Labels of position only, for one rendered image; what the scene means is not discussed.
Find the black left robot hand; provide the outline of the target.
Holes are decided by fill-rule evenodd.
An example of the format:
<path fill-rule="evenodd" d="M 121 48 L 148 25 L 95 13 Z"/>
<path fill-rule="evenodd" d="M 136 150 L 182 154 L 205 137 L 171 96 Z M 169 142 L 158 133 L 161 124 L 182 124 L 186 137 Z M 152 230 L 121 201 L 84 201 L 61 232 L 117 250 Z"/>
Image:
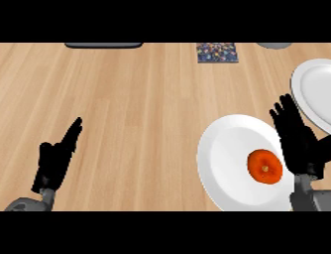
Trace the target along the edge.
<path fill-rule="evenodd" d="M 74 121 L 64 139 L 59 143 L 43 142 L 40 144 L 39 170 L 36 173 L 31 191 L 40 193 L 42 190 L 56 191 L 62 185 L 73 153 L 77 150 L 78 136 L 83 130 L 83 119 Z"/>

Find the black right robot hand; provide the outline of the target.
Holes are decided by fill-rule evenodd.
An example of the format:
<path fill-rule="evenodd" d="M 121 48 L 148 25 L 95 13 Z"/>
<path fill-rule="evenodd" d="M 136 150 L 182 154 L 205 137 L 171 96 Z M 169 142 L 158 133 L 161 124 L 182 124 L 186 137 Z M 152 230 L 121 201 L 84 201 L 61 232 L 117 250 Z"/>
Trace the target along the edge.
<path fill-rule="evenodd" d="M 269 110 L 279 136 L 284 162 L 295 175 L 309 175 L 313 181 L 324 179 L 325 164 L 331 162 L 331 134 L 316 138 L 304 124 L 295 102 L 288 93 L 279 96 Z"/>

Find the orange squash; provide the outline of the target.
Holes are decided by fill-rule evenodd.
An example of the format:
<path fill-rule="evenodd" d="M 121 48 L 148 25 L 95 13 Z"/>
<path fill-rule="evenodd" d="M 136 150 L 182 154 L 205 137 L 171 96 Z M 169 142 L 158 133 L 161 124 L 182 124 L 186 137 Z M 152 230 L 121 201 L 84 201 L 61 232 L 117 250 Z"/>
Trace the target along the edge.
<path fill-rule="evenodd" d="M 282 163 L 266 149 L 257 149 L 248 154 L 248 174 L 266 185 L 273 185 L 282 178 Z"/>

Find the large white plate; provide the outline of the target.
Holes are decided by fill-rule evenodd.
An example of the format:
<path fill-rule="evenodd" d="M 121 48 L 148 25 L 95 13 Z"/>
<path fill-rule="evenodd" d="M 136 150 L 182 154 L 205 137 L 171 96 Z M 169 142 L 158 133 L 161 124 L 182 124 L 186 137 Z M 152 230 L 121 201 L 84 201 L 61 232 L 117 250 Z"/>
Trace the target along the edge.
<path fill-rule="evenodd" d="M 269 185 L 248 173 L 248 154 L 273 153 L 282 165 L 279 182 Z M 273 127 L 244 114 L 219 118 L 207 127 L 198 144 L 198 174 L 205 192 L 223 211 L 291 211 L 294 175 L 287 169 Z"/>

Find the grey round object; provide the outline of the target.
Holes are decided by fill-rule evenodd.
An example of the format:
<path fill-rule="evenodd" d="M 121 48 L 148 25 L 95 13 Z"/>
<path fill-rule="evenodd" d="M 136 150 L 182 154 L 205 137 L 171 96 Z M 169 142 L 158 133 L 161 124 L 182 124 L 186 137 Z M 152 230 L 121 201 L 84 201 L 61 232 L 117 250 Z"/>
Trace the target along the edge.
<path fill-rule="evenodd" d="M 281 50 L 288 48 L 293 43 L 257 43 L 263 48 L 270 50 Z"/>

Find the multicoloured patterned box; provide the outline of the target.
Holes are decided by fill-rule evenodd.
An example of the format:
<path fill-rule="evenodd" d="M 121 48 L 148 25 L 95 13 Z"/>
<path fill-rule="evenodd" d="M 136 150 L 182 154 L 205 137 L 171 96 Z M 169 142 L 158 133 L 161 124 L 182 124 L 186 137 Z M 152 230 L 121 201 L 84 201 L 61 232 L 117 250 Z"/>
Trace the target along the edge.
<path fill-rule="evenodd" d="M 239 61 L 233 43 L 198 43 L 197 54 L 200 63 L 236 63 Z"/>

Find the dark grey flat object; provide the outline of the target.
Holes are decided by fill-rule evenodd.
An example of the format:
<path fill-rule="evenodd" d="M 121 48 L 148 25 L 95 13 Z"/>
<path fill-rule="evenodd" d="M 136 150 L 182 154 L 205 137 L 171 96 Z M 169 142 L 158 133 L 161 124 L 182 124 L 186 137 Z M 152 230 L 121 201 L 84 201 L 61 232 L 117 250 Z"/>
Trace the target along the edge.
<path fill-rule="evenodd" d="M 136 49 L 143 43 L 65 43 L 71 49 Z"/>

